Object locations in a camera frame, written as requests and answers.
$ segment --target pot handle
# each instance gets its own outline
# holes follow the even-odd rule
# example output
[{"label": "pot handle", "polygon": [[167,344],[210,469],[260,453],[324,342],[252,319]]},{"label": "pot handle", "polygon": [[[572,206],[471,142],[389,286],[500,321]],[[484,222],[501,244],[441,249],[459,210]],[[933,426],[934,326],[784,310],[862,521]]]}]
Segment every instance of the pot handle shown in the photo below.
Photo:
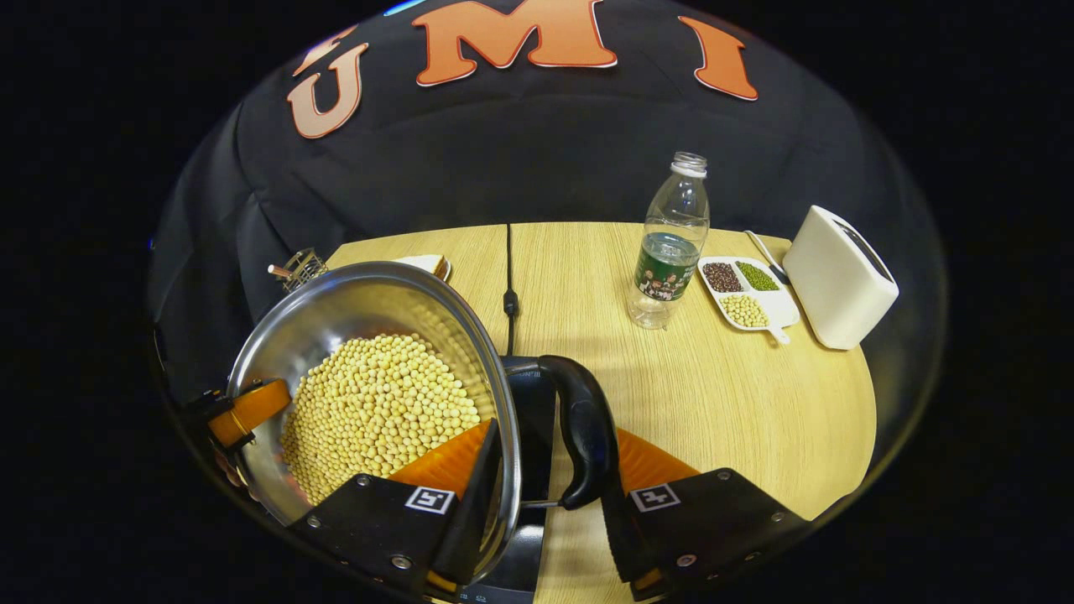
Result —
[{"label": "pot handle", "polygon": [[619,442],[608,400],[593,374],[577,361],[546,355],[537,366],[560,393],[560,430],[575,474],[558,505],[577,509],[619,483]]}]

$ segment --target black fabric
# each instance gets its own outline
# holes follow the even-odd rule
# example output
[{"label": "black fabric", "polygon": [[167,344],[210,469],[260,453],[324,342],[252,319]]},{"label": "black fabric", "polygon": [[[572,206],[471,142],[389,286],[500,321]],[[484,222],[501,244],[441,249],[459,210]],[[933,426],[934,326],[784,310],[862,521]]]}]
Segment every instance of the black fabric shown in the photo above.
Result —
[{"label": "black fabric", "polygon": [[[377,16],[292,76],[270,74],[207,138],[168,202],[150,307],[178,400],[220,383],[246,334],[282,297],[265,274],[294,251],[326,258],[348,241],[447,227],[642,218],[676,150],[709,160],[712,226],[792,239],[811,204],[856,227],[901,293],[863,343],[879,416],[874,464],[924,404],[945,329],[946,277],[920,192],[883,138],[827,86],[749,32],[669,2],[596,5],[608,69],[514,63],[422,88],[425,31],[410,21],[451,3]],[[517,1],[490,1],[507,13]],[[695,17],[745,44],[759,92],[742,101],[702,86]],[[348,24],[339,24],[343,29]],[[361,104],[319,140],[295,130],[286,100],[313,73],[322,110],[326,66],[368,43]]]}]

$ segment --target water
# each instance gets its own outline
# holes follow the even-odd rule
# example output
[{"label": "water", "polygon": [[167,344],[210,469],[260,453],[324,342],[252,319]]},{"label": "water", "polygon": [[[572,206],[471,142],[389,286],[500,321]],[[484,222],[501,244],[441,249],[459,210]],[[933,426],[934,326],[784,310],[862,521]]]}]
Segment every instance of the water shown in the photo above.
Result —
[{"label": "water", "polygon": [[[647,233],[641,241],[641,248],[651,260],[658,264],[666,264],[676,274],[676,279],[683,284],[685,289],[690,276],[693,275],[697,267],[697,260],[701,254],[690,241],[682,236],[668,232]],[[665,327],[671,318],[671,311],[679,304],[679,300],[656,300],[647,296],[632,283],[630,293],[627,296],[627,307],[634,322],[645,329],[661,329]]]}]

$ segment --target stainless steel pot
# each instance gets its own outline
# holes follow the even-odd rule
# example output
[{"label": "stainless steel pot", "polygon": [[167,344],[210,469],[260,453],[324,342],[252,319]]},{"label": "stainless steel pot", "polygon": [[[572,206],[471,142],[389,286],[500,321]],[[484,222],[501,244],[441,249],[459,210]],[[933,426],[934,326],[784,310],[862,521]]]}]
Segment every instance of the stainless steel pot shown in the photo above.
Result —
[{"label": "stainless steel pot", "polygon": [[[507,372],[473,310],[452,288],[425,271],[396,262],[365,262],[330,271],[281,300],[258,323],[235,360],[227,394],[235,398],[255,380],[281,378],[294,396],[299,378],[349,339],[380,333],[418,333],[442,353],[445,362],[474,399],[482,419],[497,419],[502,468],[495,517],[482,540],[475,581],[488,574],[514,532],[522,476],[519,427]],[[541,357],[516,371],[548,373],[560,393],[561,426],[575,462],[575,477],[555,502],[576,508],[594,501],[618,475],[614,427],[604,394],[581,365]],[[253,430],[240,449],[237,470],[250,492],[285,526],[310,504],[281,461],[280,431],[290,412]]]}]

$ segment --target white plate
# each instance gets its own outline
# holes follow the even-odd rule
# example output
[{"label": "white plate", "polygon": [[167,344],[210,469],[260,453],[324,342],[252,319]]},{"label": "white plate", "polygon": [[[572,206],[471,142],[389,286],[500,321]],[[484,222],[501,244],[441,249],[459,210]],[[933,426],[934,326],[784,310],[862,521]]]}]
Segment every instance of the white plate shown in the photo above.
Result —
[{"label": "white plate", "polygon": [[[731,271],[738,278],[739,285],[742,286],[742,291],[716,291],[713,289],[709,279],[705,277],[703,270],[706,264],[711,264],[713,262],[730,264]],[[753,286],[750,285],[750,282],[746,281],[745,275],[742,274],[742,271],[739,270],[736,262],[744,262],[751,267],[759,269],[768,275],[770,279],[772,279],[779,289],[771,291],[759,291],[754,289]],[[782,328],[793,326],[800,321],[801,313],[798,312],[798,305],[795,304],[795,300],[790,297],[790,292],[788,292],[787,288],[780,283],[780,279],[775,278],[775,275],[772,274],[772,271],[767,265],[758,260],[754,260],[753,258],[735,256],[706,256],[697,261],[697,272],[699,273],[698,276],[701,279],[701,283],[705,284],[706,289],[708,289],[709,293],[712,294],[712,299],[716,302],[716,307],[720,308],[720,312],[724,315],[724,318],[727,319],[727,322],[743,331],[768,331],[781,344],[790,343],[790,337],[783,332]],[[731,319],[727,315],[727,312],[724,311],[724,306],[720,303],[721,300],[727,298],[728,296],[750,296],[754,298],[760,305],[760,308],[765,311],[765,314],[768,315],[768,326],[746,327]]]}]

